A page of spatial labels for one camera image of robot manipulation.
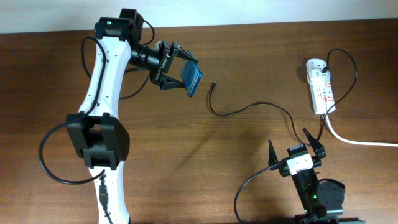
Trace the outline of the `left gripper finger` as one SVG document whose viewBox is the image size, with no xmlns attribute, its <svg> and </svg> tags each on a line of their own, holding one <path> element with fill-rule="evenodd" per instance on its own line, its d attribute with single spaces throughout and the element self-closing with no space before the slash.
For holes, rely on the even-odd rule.
<svg viewBox="0 0 398 224">
<path fill-rule="evenodd" d="M 175 56 L 177 58 L 182 58 L 184 60 L 189 60 L 194 62 L 195 64 L 198 63 L 198 60 L 190 53 L 185 51 L 178 42 L 173 42 L 172 47 L 176 50 Z"/>
<path fill-rule="evenodd" d="M 159 87 L 161 90 L 169 90 L 169 89 L 173 89 L 173 88 L 183 88 L 184 83 L 179 80 L 176 80 L 170 76 L 162 75 L 160 77 Z"/>
</svg>

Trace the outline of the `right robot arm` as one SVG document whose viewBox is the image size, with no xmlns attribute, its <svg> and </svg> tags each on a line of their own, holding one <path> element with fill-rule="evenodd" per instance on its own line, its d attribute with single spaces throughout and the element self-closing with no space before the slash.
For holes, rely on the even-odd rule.
<svg viewBox="0 0 398 224">
<path fill-rule="evenodd" d="M 307 129 L 303 130 L 314 155 L 310 155 L 304 144 L 288 148 L 288 157 L 278 160 L 272 141 L 269 143 L 270 170 L 278 170 L 282 177 L 293 180 L 304 213 L 294 216 L 295 223 L 338 223 L 343 213 L 345 185 L 333 179 L 319 179 L 315 168 L 321 166 L 326 157 L 324 146 Z"/>
</svg>

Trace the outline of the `blue Galaxy smartphone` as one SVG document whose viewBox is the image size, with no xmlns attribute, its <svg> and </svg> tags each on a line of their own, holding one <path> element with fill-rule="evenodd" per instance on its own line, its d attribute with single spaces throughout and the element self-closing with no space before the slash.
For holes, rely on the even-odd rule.
<svg viewBox="0 0 398 224">
<path fill-rule="evenodd" d="M 185 85 L 188 97 L 193 97 L 203 76 L 199 65 L 194 61 L 185 60 L 180 69 L 180 76 Z"/>
</svg>

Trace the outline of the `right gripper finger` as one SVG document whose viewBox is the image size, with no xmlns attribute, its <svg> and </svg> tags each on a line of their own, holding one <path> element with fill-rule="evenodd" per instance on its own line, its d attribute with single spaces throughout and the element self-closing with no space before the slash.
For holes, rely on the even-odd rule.
<svg viewBox="0 0 398 224">
<path fill-rule="evenodd" d="M 268 166 L 270 167 L 270 170 L 276 170 L 279 168 L 279 161 L 277 159 L 275 149 L 270 139 L 268 140 L 268 145 L 269 145 Z"/>
<path fill-rule="evenodd" d="M 318 157 L 326 157 L 324 146 L 317 139 L 315 139 L 306 128 L 303 128 L 303 132 L 305 133 L 315 155 Z"/>
</svg>

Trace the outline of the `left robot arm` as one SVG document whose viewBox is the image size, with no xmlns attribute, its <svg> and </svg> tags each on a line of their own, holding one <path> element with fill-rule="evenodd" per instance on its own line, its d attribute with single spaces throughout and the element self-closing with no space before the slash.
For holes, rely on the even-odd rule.
<svg viewBox="0 0 398 224">
<path fill-rule="evenodd" d="M 161 90 L 186 89 L 192 97 L 203 73 L 191 51 L 162 40 L 154 48 L 140 42 L 143 17 L 122 9 L 119 17 L 95 24 L 96 59 L 88 92 L 78 114 L 67 116 L 67 132 L 77 156 L 94 178 L 100 223 L 130 223 L 123 167 L 130 137 L 119 121 L 120 92 L 127 65 L 149 71 Z"/>
</svg>

